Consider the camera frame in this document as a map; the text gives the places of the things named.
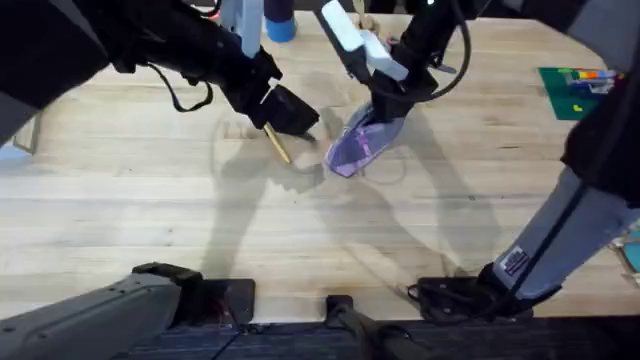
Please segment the cable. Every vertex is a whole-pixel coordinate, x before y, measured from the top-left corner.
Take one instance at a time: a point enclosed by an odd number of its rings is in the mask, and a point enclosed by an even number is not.
[[[632,64],[640,64],[640,32],[638,33],[638,41],[636,43],[634,60]],[[580,184],[578,188],[571,196],[571,199],[565,206],[564,210],[560,214],[560,216],[556,219],[555,223],[542,240],[540,247],[536,250],[534,255],[531,257],[529,263],[522,271],[522,274],[518,277],[518,280],[513,284],[513,286],[509,289],[506,295],[504,295],[499,301],[494,302],[487,309],[479,312],[478,314],[474,314],[468,318],[452,320],[452,321],[438,321],[441,325],[456,325],[463,322],[471,321],[478,318],[494,316],[497,311],[499,311],[504,305],[506,305],[511,299],[516,295],[518,290],[522,287],[524,282],[527,280],[529,275],[533,272],[533,269],[536,267],[540,259],[544,256],[545,252],[549,249],[553,240],[558,236],[566,222],[569,220],[575,209],[580,204],[580,201],[583,199],[587,190],[589,189],[589,183],[594,181],[598,176],[598,173],[604,166],[604,163],[611,156],[611,153],[615,149],[615,145],[620,139],[626,124],[630,118],[631,108],[633,106],[633,95],[640,91],[640,69],[634,69],[635,73],[632,73],[628,79],[629,83],[627,85],[627,91],[624,94],[624,97],[621,101],[620,108],[615,113],[615,116],[611,122],[611,125],[606,131],[604,140],[600,145],[599,151],[596,153],[596,157],[591,165],[587,168],[585,176],[580,179]]]
[[[381,88],[373,80],[369,80],[365,84],[367,85],[369,90],[392,100],[419,103],[435,100],[443,95],[448,94],[460,83],[460,81],[462,81],[462,78],[466,75],[467,71],[469,70],[469,65],[471,64],[471,33],[469,32],[469,26],[467,26],[467,21],[465,20],[464,14],[462,13],[460,2],[458,0],[451,0],[451,7],[453,10],[453,15],[455,16],[458,25],[460,26],[460,32],[462,33],[462,40],[464,44],[464,58],[462,60],[460,71],[458,72],[456,77],[449,83],[449,85],[425,97],[414,97],[407,94],[395,94]]]
[[[218,351],[216,351],[216,353],[213,355],[213,357],[211,357],[211,360],[216,360],[218,357],[220,357],[220,355],[222,355],[222,353],[227,350],[227,348],[233,344],[234,341],[236,341],[236,339],[238,339],[238,337],[240,337],[240,335],[242,335],[241,332],[237,332],[235,333],[235,335],[233,335],[231,337],[231,339],[229,339],[224,345],[222,345],[222,347],[220,349],[218,349]]]

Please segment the sticker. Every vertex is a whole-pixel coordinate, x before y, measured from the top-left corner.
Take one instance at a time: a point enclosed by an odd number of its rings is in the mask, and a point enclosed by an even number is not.
[[[500,268],[502,268],[507,275],[513,276],[528,261],[529,255],[527,255],[521,247],[514,246],[509,252],[509,255],[500,261]]]

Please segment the wood grain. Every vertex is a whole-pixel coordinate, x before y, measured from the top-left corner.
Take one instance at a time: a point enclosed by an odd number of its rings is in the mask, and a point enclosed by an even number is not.
[[[106,70],[48,108],[36,156],[0,165],[0,316],[163,261],[254,278],[256,321],[320,319],[333,293],[373,318],[410,319],[401,293],[417,277],[473,274],[508,246],[555,185],[573,126],[554,119],[535,69],[601,60],[531,21],[475,21],[459,88],[418,106],[396,145],[345,180],[323,156],[368,93],[315,18],[296,16],[294,41],[263,40],[282,83],[321,114],[315,145],[280,137],[293,166],[218,90],[212,106],[179,114],[146,69]],[[409,18],[376,20],[399,34]],[[456,37],[446,63],[461,51]],[[204,96],[167,75],[184,103]],[[538,315],[638,313],[621,273],[599,253]]]

